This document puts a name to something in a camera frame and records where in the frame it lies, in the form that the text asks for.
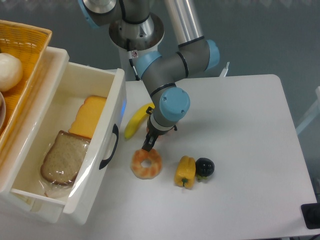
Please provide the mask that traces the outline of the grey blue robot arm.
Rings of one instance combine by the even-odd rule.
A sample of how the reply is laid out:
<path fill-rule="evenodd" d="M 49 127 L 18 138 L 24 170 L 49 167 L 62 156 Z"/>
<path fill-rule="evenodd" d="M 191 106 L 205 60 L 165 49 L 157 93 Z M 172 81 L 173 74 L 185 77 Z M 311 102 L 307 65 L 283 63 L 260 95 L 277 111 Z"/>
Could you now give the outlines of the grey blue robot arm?
<path fill-rule="evenodd" d="M 134 77 L 142 80 L 154 104 L 148 111 L 148 132 L 142 148 L 150 151 L 159 136 L 176 128 L 190 106 L 176 82 L 215 67 L 220 52 L 205 39 L 192 0 L 167 0 L 165 6 L 178 43 L 178 51 L 163 57 L 157 46 L 164 36 L 162 21 L 150 11 L 147 0 L 81 0 L 87 22 L 107 25 L 113 43 L 125 50 Z"/>

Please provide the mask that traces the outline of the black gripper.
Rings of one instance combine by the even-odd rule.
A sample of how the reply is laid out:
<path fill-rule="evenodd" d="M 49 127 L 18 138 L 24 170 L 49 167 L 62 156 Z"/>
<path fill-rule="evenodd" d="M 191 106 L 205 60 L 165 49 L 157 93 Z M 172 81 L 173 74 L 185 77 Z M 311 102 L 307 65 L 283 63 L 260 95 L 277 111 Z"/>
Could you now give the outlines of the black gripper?
<path fill-rule="evenodd" d="M 149 114 L 149 118 L 147 120 L 148 134 L 146 135 L 145 141 L 141 148 L 147 152 L 150 152 L 153 149 L 159 136 L 165 135 L 166 133 L 172 130 L 173 131 L 178 130 L 177 125 L 174 125 L 174 126 L 159 125 L 154 118 L 153 111 L 154 111 L 154 108 L 152 108 L 151 106 L 149 106 L 146 109 L 146 113 Z"/>

